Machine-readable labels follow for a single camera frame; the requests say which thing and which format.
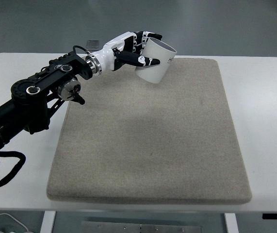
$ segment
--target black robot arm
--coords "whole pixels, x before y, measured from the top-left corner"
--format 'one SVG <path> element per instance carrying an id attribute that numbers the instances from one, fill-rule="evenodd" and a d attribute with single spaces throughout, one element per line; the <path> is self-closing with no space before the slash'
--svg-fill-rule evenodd
<path id="1" fill-rule="evenodd" d="M 12 98 L 0 106 L 0 149 L 23 129 L 30 134 L 47 130 L 50 118 L 66 100 L 84 104 L 79 95 L 81 84 L 76 75 L 88 80 L 96 72 L 92 61 L 85 61 L 75 52 L 55 60 L 27 79 L 12 85 Z M 51 108 L 48 102 L 56 100 Z M 0 151 L 0 157 L 17 157 L 20 161 L 0 181 L 7 184 L 21 169 L 25 156 L 16 151 Z"/>

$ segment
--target white robotic hand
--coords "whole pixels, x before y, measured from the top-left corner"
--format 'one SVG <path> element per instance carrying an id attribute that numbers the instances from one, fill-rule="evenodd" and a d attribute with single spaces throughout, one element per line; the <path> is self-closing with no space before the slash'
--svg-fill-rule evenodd
<path id="1" fill-rule="evenodd" d="M 107 42 L 102 50 L 90 53 L 86 60 L 92 60 L 97 67 L 95 75 L 107 70 L 115 71 L 124 64 L 137 67 L 160 64 L 155 58 L 143 57 L 141 54 L 149 37 L 161 40 L 162 36 L 150 32 L 127 32 Z"/>

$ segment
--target metal plate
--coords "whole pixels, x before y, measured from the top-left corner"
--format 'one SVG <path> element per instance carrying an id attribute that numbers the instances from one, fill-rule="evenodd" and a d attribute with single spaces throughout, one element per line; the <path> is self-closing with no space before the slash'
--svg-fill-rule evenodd
<path id="1" fill-rule="evenodd" d="M 114 222 L 81 223 L 81 233 L 201 233 L 201 227 Z"/>
<path id="2" fill-rule="evenodd" d="M 88 40 L 86 42 L 86 49 L 90 52 L 98 51 L 99 40 Z"/>

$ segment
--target black cable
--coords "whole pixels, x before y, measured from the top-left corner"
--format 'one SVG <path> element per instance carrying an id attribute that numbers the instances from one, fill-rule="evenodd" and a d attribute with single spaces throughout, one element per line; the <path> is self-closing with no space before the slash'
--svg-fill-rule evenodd
<path id="1" fill-rule="evenodd" d="M 72 50 L 73 50 L 75 53 L 76 53 L 76 48 L 79 48 L 79 49 L 85 51 L 86 53 L 88 52 L 88 50 L 86 50 L 84 47 L 81 47 L 81 46 L 79 46 L 79 45 L 74 45 L 74 46 L 72 47 Z"/>
<path id="2" fill-rule="evenodd" d="M 0 187 L 8 184 L 10 180 L 16 176 L 16 174 L 20 171 L 22 166 L 26 161 L 26 157 L 24 154 L 17 152 L 17 151 L 0 151 L 0 157 L 8 158 L 8 157 L 16 157 L 20 159 L 17 164 L 13 167 L 13 169 L 7 174 L 4 178 L 0 180 Z"/>

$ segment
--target white cup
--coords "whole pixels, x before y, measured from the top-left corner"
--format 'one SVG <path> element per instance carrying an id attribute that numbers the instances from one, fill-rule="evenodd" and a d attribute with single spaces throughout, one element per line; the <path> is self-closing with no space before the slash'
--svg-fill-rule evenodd
<path id="1" fill-rule="evenodd" d="M 150 83 L 159 83 L 177 51 L 161 40 L 150 37 L 143 50 L 142 56 L 160 60 L 159 65 L 136 67 L 135 73 Z"/>

